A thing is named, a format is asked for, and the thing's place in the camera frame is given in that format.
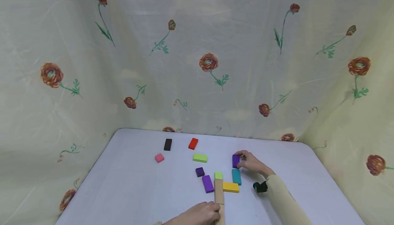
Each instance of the light green block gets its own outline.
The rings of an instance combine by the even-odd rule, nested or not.
[[[204,154],[197,154],[197,153],[194,153],[194,155],[193,155],[193,161],[206,163],[206,162],[208,161],[208,156],[207,156],[207,155],[204,155]]]
[[[223,180],[223,174],[221,172],[215,172],[215,179]]]

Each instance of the fabric backdrop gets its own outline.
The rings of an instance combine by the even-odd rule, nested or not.
[[[392,0],[2,2],[1,225],[54,224],[123,127],[303,141],[394,223]]]

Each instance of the purple block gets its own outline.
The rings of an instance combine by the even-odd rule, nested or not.
[[[196,168],[196,174],[197,174],[197,177],[205,175],[204,169],[202,167]]]
[[[209,175],[204,175],[202,177],[202,183],[204,183],[204,188],[206,193],[212,193],[214,191],[211,177]]]
[[[239,163],[239,155],[233,155],[233,168],[238,169],[237,164]]]

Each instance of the hand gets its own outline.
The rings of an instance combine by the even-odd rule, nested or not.
[[[220,220],[219,210],[220,205],[212,201],[202,202],[163,225],[210,225],[213,221]]]
[[[238,163],[237,165],[238,168],[246,168],[248,170],[255,171],[260,175],[264,176],[265,179],[267,179],[268,176],[275,174],[273,170],[271,170],[267,165],[262,163],[252,153],[248,152],[247,150],[239,150],[234,154],[241,156],[241,159],[244,160],[244,162]]]

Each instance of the beige sleeve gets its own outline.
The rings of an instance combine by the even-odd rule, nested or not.
[[[267,187],[271,205],[283,225],[312,225],[279,176],[270,175]]]

